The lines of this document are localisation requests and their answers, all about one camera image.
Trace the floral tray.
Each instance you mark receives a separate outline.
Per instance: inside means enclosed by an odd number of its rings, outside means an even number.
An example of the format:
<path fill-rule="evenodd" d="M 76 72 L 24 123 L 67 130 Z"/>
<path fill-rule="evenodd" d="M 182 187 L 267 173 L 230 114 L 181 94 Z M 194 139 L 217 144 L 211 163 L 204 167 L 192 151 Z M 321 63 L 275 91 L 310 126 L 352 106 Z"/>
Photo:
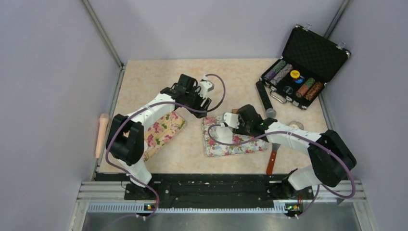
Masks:
<path fill-rule="evenodd" d="M 263 140 L 253 140 L 242 144 L 251 139 L 249 136 L 234 134 L 232 143 L 221 143 L 217 140 L 216 128 L 212 125 L 221 124 L 222 116 L 208 116 L 202 119 L 202 133 L 204 154 L 207 157 L 222 157 L 229 155 L 242 155 L 258 153 L 268 149 L 268 143 Z"/>

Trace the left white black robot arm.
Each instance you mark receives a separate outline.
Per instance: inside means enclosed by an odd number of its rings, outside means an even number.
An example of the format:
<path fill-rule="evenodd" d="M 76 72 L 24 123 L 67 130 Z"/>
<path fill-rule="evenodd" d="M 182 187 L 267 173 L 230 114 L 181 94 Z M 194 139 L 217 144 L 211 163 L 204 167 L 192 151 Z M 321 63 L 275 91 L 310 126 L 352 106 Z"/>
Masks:
<path fill-rule="evenodd" d="M 154 195 L 159 201 L 159 194 L 150 183 L 152 175 L 144 162 L 144 153 L 148 147 L 144 134 L 160 118 L 182 107 L 196 118 L 206 117 L 212 102 L 207 97 L 214 89 L 214 83 L 204 75 L 196 80 L 188 75 L 180 75 L 172 87 L 162 89 L 156 97 L 137 111 L 112 119 L 107 144 L 105 161 L 122 170 L 136 185 L 136 193 L 143 199 Z"/>

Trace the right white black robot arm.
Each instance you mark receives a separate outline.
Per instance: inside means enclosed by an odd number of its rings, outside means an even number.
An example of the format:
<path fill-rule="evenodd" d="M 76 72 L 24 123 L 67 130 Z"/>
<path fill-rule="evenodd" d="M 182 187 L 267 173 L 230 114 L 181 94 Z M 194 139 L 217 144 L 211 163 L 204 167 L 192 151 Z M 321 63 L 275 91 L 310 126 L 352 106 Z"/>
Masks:
<path fill-rule="evenodd" d="M 324 184 L 335 187 L 357 164 L 334 130 L 309 132 L 290 127 L 274 118 L 263 119 L 250 104 L 232 115 L 229 126 L 239 134 L 284 145 L 309 156 L 311 164 L 292 171 L 287 182 L 283 183 L 282 192 L 288 198 L 295 198 L 309 186 Z"/>

